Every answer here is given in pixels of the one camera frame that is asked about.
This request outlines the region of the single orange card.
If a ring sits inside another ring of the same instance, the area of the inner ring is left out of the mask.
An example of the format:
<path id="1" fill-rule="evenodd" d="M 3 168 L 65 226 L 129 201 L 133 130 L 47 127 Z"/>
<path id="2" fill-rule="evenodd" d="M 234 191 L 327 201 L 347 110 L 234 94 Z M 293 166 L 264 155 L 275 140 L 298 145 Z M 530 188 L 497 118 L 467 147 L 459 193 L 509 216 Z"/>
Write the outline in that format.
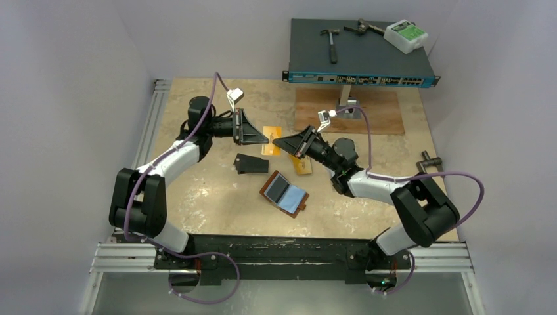
<path id="1" fill-rule="evenodd" d="M 263 134 L 268 138 L 269 142 L 261 148 L 263 156 L 280 156 L 280 148 L 273 144 L 274 139 L 282 136 L 282 128 L 279 126 L 264 126 Z"/>

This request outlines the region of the single black card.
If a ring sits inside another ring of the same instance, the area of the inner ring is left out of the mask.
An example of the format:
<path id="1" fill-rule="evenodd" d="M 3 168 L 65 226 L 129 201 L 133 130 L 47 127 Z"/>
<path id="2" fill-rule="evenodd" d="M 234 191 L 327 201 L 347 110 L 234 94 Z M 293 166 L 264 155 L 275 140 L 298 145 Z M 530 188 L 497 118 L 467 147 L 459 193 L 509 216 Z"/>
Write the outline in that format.
<path id="1" fill-rule="evenodd" d="M 276 176 L 267 187 L 264 195 L 273 203 L 278 203 L 289 187 L 290 183 L 284 177 Z"/>

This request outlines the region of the brown leather card holder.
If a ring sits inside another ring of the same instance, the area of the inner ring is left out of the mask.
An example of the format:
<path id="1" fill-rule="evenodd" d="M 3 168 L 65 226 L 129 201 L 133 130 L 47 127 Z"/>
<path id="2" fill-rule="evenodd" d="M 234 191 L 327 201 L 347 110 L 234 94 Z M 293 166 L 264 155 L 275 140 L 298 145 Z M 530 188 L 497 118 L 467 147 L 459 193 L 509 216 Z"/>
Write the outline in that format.
<path id="1" fill-rule="evenodd" d="M 291 184 L 285 177 L 285 179 L 290 183 L 290 187 L 282 196 L 281 200 L 278 203 L 273 203 L 269 200 L 265 195 L 264 192 L 266 191 L 267 187 L 273 181 L 276 176 L 282 176 L 278 170 L 275 170 L 271 176 L 267 179 L 265 184 L 261 187 L 259 194 L 265 198 L 269 203 L 271 203 L 274 207 L 292 217 L 293 219 L 296 218 L 300 211 L 304 211 L 306 208 L 307 199 L 309 198 L 309 193 L 305 190 Z"/>

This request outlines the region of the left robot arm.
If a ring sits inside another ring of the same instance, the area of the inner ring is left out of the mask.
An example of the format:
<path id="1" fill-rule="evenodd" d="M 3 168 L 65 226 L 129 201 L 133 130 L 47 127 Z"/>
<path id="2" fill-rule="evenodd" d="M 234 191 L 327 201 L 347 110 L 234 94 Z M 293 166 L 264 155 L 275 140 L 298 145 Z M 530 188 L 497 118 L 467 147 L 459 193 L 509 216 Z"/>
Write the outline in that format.
<path id="1" fill-rule="evenodd" d="M 192 266 L 196 251 L 188 246 L 189 234 L 167 218 L 166 189 L 189 167 L 202 161 L 213 138 L 231 138 L 237 145 L 267 144 L 269 139 L 235 108 L 217 115 L 211 100 L 196 96 L 189 102 L 188 119 L 175 142 L 155 160 L 116 175 L 108 220 L 111 226 L 140 234 L 169 249 L 179 268 Z"/>

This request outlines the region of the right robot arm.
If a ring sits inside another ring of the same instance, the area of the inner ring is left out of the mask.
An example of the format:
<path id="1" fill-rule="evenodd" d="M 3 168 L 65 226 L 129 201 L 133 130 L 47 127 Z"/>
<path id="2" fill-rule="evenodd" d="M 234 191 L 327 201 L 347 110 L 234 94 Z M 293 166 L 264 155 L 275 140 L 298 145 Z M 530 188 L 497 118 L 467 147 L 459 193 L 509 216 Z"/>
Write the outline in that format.
<path id="1" fill-rule="evenodd" d="M 313 127 L 273 140 L 296 158 L 309 157 L 325 166 L 337 193 L 366 198 L 395 207 L 400 224 L 387 229 L 370 243 L 371 263 L 384 267 L 396 253 L 419 245 L 429 247 L 460 219 L 452 201 L 432 178 L 403 179 L 373 175 L 358 166 L 355 143 L 339 138 L 329 144 Z"/>

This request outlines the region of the black cards stack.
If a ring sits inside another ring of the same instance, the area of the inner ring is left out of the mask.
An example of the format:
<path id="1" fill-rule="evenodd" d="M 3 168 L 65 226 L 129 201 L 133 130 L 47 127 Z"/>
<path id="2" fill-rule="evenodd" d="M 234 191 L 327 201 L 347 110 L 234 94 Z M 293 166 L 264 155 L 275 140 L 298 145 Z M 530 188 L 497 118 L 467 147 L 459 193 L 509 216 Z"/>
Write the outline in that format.
<path id="1" fill-rule="evenodd" d="M 237 154 L 233 165 L 239 175 L 269 172 L 268 160 L 246 154 Z"/>

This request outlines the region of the brown wooden board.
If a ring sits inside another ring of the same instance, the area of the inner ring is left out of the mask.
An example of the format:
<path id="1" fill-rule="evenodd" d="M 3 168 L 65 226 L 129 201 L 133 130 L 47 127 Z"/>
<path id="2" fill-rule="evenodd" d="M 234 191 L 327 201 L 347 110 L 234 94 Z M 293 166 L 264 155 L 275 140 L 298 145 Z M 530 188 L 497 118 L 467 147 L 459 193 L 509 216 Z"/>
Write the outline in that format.
<path id="1" fill-rule="evenodd" d="M 304 130 L 308 125 L 319 126 L 317 113 L 339 109 L 339 88 L 297 88 L 295 92 L 294 129 Z M 397 93 L 371 87 L 353 88 L 350 98 L 364 110 L 375 135 L 402 135 L 405 133 Z M 367 126 L 359 110 L 343 113 L 332 119 L 326 133 L 365 134 Z"/>

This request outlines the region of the silver metal stand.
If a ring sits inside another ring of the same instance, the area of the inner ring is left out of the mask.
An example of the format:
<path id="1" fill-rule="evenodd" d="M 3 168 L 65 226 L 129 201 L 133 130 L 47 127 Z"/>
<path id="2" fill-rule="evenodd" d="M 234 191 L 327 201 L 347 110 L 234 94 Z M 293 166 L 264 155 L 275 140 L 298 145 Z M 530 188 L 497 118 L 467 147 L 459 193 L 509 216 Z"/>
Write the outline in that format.
<path id="1" fill-rule="evenodd" d="M 361 119 L 361 112 L 354 108 L 359 106 L 359 101 L 350 92 L 351 85 L 342 85 L 336 105 L 337 116 L 342 119 Z"/>

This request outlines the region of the hammer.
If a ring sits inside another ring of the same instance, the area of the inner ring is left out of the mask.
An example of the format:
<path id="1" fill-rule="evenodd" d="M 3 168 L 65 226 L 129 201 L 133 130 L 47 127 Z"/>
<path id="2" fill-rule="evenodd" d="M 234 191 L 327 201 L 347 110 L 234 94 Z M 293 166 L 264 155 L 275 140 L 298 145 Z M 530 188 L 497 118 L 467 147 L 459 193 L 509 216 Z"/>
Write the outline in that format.
<path id="1" fill-rule="evenodd" d="M 329 38 L 329 61 L 331 64 L 337 64 L 338 62 L 334 36 L 339 34 L 339 29 L 325 29 L 320 31 L 320 35 L 327 35 Z"/>

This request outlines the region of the black metal tool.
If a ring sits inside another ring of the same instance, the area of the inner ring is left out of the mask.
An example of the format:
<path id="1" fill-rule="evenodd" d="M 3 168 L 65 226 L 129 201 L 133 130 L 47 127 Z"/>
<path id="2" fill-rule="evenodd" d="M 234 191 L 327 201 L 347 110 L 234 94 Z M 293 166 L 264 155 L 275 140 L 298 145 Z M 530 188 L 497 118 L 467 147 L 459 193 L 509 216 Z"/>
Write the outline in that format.
<path id="1" fill-rule="evenodd" d="M 343 30 L 347 31 L 347 32 L 352 32 L 355 33 L 357 35 L 364 35 L 367 32 L 373 32 L 376 33 L 378 35 L 384 36 L 385 34 L 385 29 L 380 28 L 378 26 L 375 26 L 373 24 L 371 24 L 370 22 L 367 22 L 366 20 L 360 18 L 358 19 L 358 26 L 356 28 L 351 28 L 348 26 L 344 26 Z"/>

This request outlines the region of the grey metal clamp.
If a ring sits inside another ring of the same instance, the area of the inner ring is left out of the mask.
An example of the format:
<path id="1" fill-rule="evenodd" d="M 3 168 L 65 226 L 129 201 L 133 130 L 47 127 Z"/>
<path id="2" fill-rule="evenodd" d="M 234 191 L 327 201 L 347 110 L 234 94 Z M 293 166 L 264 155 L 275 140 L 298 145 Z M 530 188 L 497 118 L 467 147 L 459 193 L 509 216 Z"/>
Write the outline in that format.
<path id="1" fill-rule="evenodd" d="M 431 157 L 427 150 L 421 151 L 422 160 L 416 163 L 418 174 L 426 174 L 430 167 L 435 167 L 437 172 L 444 172 L 443 160 L 440 157 Z"/>

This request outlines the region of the white green box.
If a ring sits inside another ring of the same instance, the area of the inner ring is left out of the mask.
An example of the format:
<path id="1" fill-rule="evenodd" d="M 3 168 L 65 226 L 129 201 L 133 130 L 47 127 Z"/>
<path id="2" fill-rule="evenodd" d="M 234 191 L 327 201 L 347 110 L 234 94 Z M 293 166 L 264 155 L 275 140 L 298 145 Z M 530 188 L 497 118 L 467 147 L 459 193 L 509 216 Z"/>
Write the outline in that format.
<path id="1" fill-rule="evenodd" d="M 383 38 L 404 54 L 424 46 L 429 34 L 408 20 L 400 20 L 385 28 Z"/>

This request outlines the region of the blue network switch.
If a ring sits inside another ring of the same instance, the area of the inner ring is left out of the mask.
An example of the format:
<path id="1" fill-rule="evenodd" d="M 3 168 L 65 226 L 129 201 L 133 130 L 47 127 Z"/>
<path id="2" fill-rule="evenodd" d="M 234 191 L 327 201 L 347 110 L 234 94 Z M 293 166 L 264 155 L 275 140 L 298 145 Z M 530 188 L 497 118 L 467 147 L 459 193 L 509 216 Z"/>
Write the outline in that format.
<path id="1" fill-rule="evenodd" d="M 388 87 L 435 87 L 434 73 L 426 50 L 402 53 L 381 35 L 344 31 L 356 28 L 356 20 L 299 19 L 290 21 L 290 60 L 282 80 L 289 83 L 318 83 Z M 325 29 L 339 29 L 334 36 L 337 64 L 329 61 L 329 38 Z"/>

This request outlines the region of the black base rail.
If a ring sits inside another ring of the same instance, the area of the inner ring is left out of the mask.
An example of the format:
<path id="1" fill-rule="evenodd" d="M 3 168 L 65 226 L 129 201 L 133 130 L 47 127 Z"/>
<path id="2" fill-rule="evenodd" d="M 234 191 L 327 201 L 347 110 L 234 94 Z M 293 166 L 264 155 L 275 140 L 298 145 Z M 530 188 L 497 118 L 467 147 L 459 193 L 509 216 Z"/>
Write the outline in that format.
<path id="1" fill-rule="evenodd" d="M 185 252 L 155 252 L 154 268 L 172 274 L 193 272 L 200 285 L 223 280 L 341 281 L 394 287 L 396 276 L 379 280 L 372 271 L 408 270 L 411 241 L 385 234 L 359 238 L 288 238 L 193 234 Z"/>

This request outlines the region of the aluminium frame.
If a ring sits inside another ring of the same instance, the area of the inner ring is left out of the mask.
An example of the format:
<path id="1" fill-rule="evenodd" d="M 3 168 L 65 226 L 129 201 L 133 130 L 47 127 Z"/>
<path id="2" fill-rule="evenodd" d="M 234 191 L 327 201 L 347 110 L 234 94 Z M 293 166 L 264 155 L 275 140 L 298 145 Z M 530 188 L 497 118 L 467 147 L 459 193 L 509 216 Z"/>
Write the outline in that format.
<path id="1" fill-rule="evenodd" d="M 142 131 L 141 141 L 132 163 L 138 167 L 147 163 L 151 153 L 157 147 L 157 138 L 163 134 L 166 110 L 174 110 L 177 103 L 177 89 L 183 82 L 179 79 L 157 79 L 154 82 L 154 91 L 150 104 L 149 114 Z M 238 240 L 245 239 L 244 247 L 254 253 L 275 249 L 281 253 L 301 253 L 303 250 L 324 250 L 324 246 L 317 245 L 316 238 L 309 236 L 289 235 L 285 237 L 241 235 Z M 456 274 L 462 279 L 464 294 L 468 300 L 471 314 L 485 314 L 485 307 L 477 288 L 475 270 L 470 258 L 468 245 L 465 241 L 456 239 L 455 234 L 448 238 L 433 243 L 429 247 L 411 247 L 401 251 L 392 258 L 393 267 L 401 274 Z M 243 280 L 254 279 L 256 276 L 264 277 L 266 273 L 274 270 L 288 268 L 296 269 L 290 273 L 294 281 L 301 280 L 301 271 L 308 272 L 311 281 L 329 281 L 327 270 L 339 270 L 341 262 L 292 262 L 289 257 L 282 258 L 279 262 L 239 262 L 240 277 Z M 104 243 L 97 246 L 95 258 L 91 265 L 89 281 L 92 285 L 81 309 L 86 314 L 92 314 L 100 305 L 98 297 L 101 277 L 103 274 L 115 273 L 151 273 L 151 274 L 178 274 L 191 276 L 191 269 L 181 268 L 175 261 L 163 258 L 162 253 L 153 245 L 142 241 L 127 241 L 120 228 Z"/>

